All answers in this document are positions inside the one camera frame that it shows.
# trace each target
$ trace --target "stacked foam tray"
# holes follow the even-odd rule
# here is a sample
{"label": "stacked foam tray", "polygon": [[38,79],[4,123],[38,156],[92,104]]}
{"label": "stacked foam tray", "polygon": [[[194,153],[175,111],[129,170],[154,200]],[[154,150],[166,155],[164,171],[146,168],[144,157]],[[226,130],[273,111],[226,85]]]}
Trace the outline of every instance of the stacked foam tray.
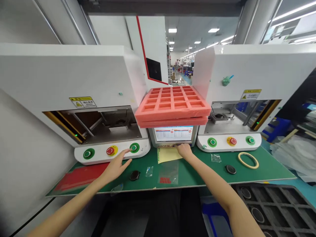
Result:
{"label": "stacked foam tray", "polygon": [[153,88],[135,113],[141,128],[205,125],[211,106],[191,86]]}

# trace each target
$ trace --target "black round part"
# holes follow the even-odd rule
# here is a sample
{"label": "black round part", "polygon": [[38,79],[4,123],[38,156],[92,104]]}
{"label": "black round part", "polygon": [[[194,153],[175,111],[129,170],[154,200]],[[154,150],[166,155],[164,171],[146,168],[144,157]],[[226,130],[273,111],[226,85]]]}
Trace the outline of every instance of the black round part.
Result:
{"label": "black round part", "polygon": [[255,220],[259,223],[264,223],[264,217],[258,208],[253,207],[251,209],[251,214],[255,218]]}
{"label": "black round part", "polygon": [[246,199],[250,199],[251,198],[251,193],[249,192],[248,189],[241,188],[240,191],[243,194],[244,198],[246,198]]}
{"label": "black round part", "polygon": [[131,173],[129,179],[130,179],[131,181],[135,181],[136,179],[139,178],[139,174],[140,174],[139,171],[133,171],[133,172]]}
{"label": "black round part", "polygon": [[226,168],[226,171],[228,173],[230,173],[230,174],[235,174],[236,173],[236,169],[233,166],[231,166],[231,165],[226,165],[225,168]]}
{"label": "black round part", "polygon": [[268,232],[263,232],[266,237],[272,237]]}

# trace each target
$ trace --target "warning label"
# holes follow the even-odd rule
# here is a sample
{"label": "warning label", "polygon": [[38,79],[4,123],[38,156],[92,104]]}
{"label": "warning label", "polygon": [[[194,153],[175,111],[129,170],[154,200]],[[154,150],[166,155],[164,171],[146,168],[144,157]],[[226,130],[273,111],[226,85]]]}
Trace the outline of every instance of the warning label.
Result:
{"label": "warning label", "polygon": [[244,90],[241,100],[256,100],[261,92],[261,89]]}
{"label": "warning label", "polygon": [[97,107],[95,102],[93,101],[92,97],[90,97],[90,96],[88,96],[88,97],[70,97],[69,99],[78,109]]}

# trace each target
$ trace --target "forearm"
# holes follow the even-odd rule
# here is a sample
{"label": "forearm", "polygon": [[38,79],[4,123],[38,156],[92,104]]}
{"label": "forearm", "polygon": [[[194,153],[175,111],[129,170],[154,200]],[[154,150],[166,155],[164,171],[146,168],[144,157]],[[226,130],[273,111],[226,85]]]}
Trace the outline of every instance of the forearm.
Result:
{"label": "forearm", "polygon": [[243,203],[232,187],[195,155],[192,154],[187,161],[202,177],[207,188],[227,213],[229,213],[230,207],[232,207],[234,203]]}
{"label": "forearm", "polygon": [[60,236],[91,198],[103,187],[98,179],[93,181],[82,192],[62,206],[58,211],[35,228],[29,237]]}

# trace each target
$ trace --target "black plastic tray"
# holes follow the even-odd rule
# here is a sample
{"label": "black plastic tray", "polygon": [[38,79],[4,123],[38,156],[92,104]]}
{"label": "black plastic tray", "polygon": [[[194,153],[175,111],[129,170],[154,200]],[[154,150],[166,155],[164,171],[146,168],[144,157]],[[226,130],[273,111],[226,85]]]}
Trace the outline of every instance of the black plastic tray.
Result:
{"label": "black plastic tray", "polygon": [[262,213],[264,221],[257,222],[266,236],[316,237],[316,210],[294,186],[249,183],[232,187],[250,211],[257,208]]}

